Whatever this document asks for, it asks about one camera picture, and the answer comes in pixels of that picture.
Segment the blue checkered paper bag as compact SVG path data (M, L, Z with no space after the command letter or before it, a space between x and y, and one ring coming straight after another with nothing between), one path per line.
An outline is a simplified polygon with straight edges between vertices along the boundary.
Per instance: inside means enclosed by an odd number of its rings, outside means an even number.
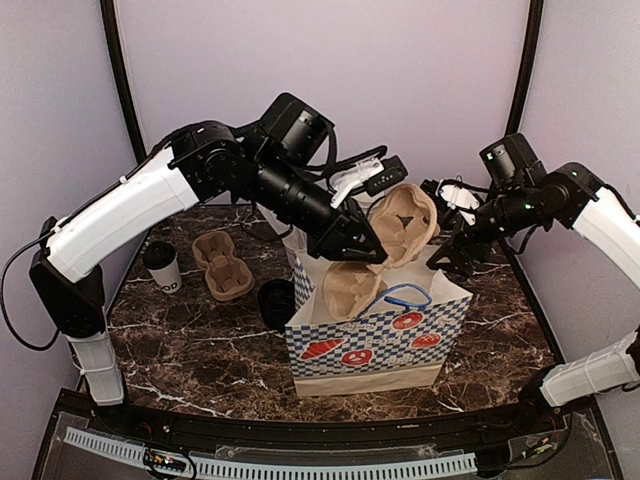
M462 330L471 292L427 268L436 246L382 277L382 291L354 318L333 319L322 295L330 263L299 254L293 268L296 312L285 326L290 370L300 397L429 386Z

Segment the white paper coffee cup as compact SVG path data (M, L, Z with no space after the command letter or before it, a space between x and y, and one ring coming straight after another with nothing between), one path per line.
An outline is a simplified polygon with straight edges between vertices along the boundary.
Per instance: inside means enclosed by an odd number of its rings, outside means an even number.
M163 268L150 269L149 272L160 290L166 294L173 294L182 286L181 272L176 260Z

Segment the black coffee lid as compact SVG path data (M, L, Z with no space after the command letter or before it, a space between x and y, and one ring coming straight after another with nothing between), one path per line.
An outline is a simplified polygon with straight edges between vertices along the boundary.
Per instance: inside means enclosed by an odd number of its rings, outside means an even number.
M164 241L154 241L146 247L142 262L148 270L161 270L169 266L176 256L173 245Z

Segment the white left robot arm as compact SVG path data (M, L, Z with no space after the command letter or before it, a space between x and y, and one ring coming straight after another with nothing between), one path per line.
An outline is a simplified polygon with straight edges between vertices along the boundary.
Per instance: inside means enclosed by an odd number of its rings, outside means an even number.
M290 93L256 120L188 124L76 211L49 218L24 246L28 277L76 356L101 417L120 436L141 427L126 401L105 312L102 264L167 218L223 194L306 234L315 258L380 264L387 254L356 197L383 172L383 147L337 157L335 125Z

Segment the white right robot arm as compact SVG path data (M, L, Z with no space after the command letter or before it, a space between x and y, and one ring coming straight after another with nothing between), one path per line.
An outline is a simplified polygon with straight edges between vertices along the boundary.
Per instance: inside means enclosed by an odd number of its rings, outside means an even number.
M570 242L545 243L539 272L572 280L579 300L612 292L620 278L639 283L638 212L593 172L603 161L586 160L585 148L570 152L566 138L555 138L558 147L533 146L518 132L485 147L479 155L492 181L485 190L458 178L422 182L444 216L440 226L451 233L428 268L469 278L495 243L515 235L527 243L537 229L559 224L590 243L588 257L581 260Z

